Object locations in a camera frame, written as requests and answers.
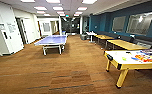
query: ceiling light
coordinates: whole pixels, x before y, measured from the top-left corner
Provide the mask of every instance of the ceiling light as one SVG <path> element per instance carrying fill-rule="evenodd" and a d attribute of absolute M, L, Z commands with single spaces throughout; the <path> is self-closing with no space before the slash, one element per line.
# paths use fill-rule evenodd
<path fill-rule="evenodd" d="M 46 0 L 48 3 L 60 3 L 60 0 Z"/>
<path fill-rule="evenodd" d="M 66 17 L 69 17 L 69 15 L 66 15 Z"/>
<path fill-rule="evenodd" d="M 65 14 L 60 14 L 60 16 L 65 16 Z"/>
<path fill-rule="evenodd" d="M 74 14 L 74 16 L 79 16 L 79 14 Z"/>
<path fill-rule="evenodd" d="M 64 21 L 67 21 L 67 19 L 66 18 L 63 18 L 64 19 Z"/>
<path fill-rule="evenodd" d="M 87 7 L 79 7 L 78 10 L 86 10 Z"/>
<path fill-rule="evenodd" d="M 97 0 L 83 0 L 83 2 L 82 3 L 84 3 L 84 4 L 93 4 L 93 3 L 95 3 Z"/>
<path fill-rule="evenodd" d="M 50 16 L 50 14 L 44 14 L 44 16 Z"/>
<path fill-rule="evenodd" d="M 74 20 L 75 20 L 75 17 L 73 17 L 71 21 L 74 21 Z"/>
<path fill-rule="evenodd" d="M 45 12 L 44 11 L 37 11 L 37 13 L 44 14 Z"/>
<path fill-rule="evenodd" d="M 21 0 L 22 2 L 35 2 L 35 0 Z"/>
<path fill-rule="evenodd" d="M 54 10 L 63 10 L 62 7 L 53 7 Z"/>
<path fill-rule="evenodd" d="M 82 14 L 82 12 L 75 12 L 75 14 Z"/>
<path fill-rule="evenodd" d="M 58 13 L 58 14 L 64 14 L 64 12 L 63 12 L 63 11 L 58 11 L 57 13 Z"/>
<path fill-rule="evenodd" d="M 34 7 L 37 10 L 47 10 L 45 7 Z"/>

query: doorway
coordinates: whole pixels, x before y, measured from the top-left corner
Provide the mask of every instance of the doorway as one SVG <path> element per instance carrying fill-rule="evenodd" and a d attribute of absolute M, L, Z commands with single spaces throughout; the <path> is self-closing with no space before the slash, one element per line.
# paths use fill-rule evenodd
<path fill-rule="evenodd" d="M 80 18 L 62 18 L 62 31 L 67 34 L 80 34 Z"/>
<path fill-rule="evenodd" d="M 24 29 L 23 20 L 21 18 L 16 18 L 16 21 L 23 44 L 28 44 L 28 39 L 27 39 L 26 31 Z"/>

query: ceiling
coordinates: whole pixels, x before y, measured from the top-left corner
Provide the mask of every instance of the ceiling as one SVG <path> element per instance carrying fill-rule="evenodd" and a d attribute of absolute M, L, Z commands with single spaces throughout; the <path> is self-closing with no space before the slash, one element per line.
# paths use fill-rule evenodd
<path fill-rule="evenodd" d="M 83 4 L 82 0 L 60 0 L 60 4 L 48 3 L 46 0 L 35 0 L 34 3 L 23 3 L 20 0 L 0 0 L 0 2 L 11 5 L 15 9 L 23 10 L 26 12 L 34 13 L 37 16 L 43 16 L 43 14 L 37 14 L 36 6 L 46 7 L 46 13 L 51 16 L 59 16 L 57 11 L 52 7 L 61 6 L 65 14 L 73 17 L 77 12 L 78 7 L 87 7 L 87 10 L 82 11 L 82 16 L 89 16 L 90 14 L 97 15 L 104 12 L 113 12 L 126 7 L 134 6 L 150 0 L 98 0 L 94 4 Z"/>

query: light fixture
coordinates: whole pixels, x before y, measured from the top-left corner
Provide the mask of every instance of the light fixture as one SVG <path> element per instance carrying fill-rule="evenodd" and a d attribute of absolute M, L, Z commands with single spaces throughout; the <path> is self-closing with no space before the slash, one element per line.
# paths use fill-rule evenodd
<path fill-rule="evenodd" d="M 139 18 L 139 22 L 142 22 L 142 20 L 143 20 L 143 17 L 142 17 L 142 16 L 140 16 L 140 18 Z"/>
<path fill-rule="evenodd" d="M 74 14 L 74 16 L 79 16 L 79 14 Z"/>
<path fill-rule="evenodd" d="M 75 20 L 75 17 L 73 17 L 71 21 L 74 21 L 74 20 Z"/>
<path fill-rule="evenodd" d="M 39 13 L 39 14 L 45 14 L 44 11 L 37 11 L 37 13 Z"/>
<path fill-rule="evenodd" d="M 44 16 L 50 16 L 50 14 L 44 14 Z"/>
<path fill-rule="evenodd" d="M 53 7 L 54 10 L 63 10 L 62 7 Z"/>
<path fill-rule="evenodd" d="M 63 11 L 57 11 L 57 13 L 58 13 L 58 14 L 64 14 L 64 12 L 63 12 Z"/>
<path fill-rule="evenodd" d="M 93 4 L 93 3 L 95 3 L 97 0 L 83 0 L 83 2 L 82 3 L 84 3 L 84 4 Z"/>
<path fill-rule="evenodd" d="M 35 0 L 21 0 L 22 2 L 35 2 Z"/>
<path fill-rule="evenodd" d="M 67 19 L 66 18 L 63 18 L 64 19 L 64 21 L 67 21 Z"/>
<path fill-rule="evenodd" d="M 69 17 L 69 15 L 66 15 L 66 17 Z"/>
<path fill-rule="evenodd" d="M 87 7 L 79 7 L 78 10 L 86 10 Z"/>
<path fill-rule="evenodd" d="M 34 7 L 37 10 L 47 10 L 45 7 Z"/>
<path fill-rule="evenodd" d="M 83 12 L 75 12 L 75 14 L 82 14 Z"/>
<path fill-rule="evenodd" d="M 48 3 L 60 3 L 60 0 L 46 0 Z"/>
<path fill-rule="evenodd" d="M 59 14 L 60 16 L 65 16 L 65 14 Z"/>

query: game table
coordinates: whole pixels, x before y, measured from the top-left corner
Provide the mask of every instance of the game table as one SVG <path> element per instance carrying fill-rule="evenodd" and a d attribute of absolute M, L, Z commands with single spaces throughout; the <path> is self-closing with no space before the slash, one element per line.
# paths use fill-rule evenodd
<path fill-rule="evenodd" d="M 117 88 L 121 88 L 125 77 L 130 69 L 152 69 L 152 62 L 143 62 L 136 60 L 136 55 L 143 55 L 140 50 L 127 51 L 127 50 L 112 50 L 105 51 L 104 56 L 108 59 L 106 71 L 109 72 L 110 65 L 112 64 L 118 70 L 121 70 L 120 76 L 117 81 Z"/>
<path fill-rule="evenodd" d="M 117 40 L 107 40 L 107 41 L 113 44 L 113 49 L 114 49 L 114 45 L 122 47 L 122 48 L 124 48 L 126 50 L 148 49 L 148 48 L 142 47 L 140 45 L 137 45 L 137 44 L 134 44 L 134 43 L 130 43 L 130 42 L 127 42 L 127 41 L 124 41 L 124 40 L 120 40 L 120 39 L 117 39 Z"/>
<path fill-rule="evenodd" d="M 64 50 L 66 40 L 67 35 L 51 35 L 34 43 L 34 45 L 42 45 L 44 55 L 46 55 L 46 49 L 48 48 L 59 48 L 59 53 L 61 54 L 61 49 Z"/>
<path fill-rule="evenodd" d="M 106 36 L 106 35 L 94 35 L 94 36 L 98 38 L 98 43 L 99 43 L 99 39 L 106 40 L 105 49 L 107 47 L 107 40 L 113 40 L 114 39 L 113 37 L 109 37 L 109 36 Z"/>

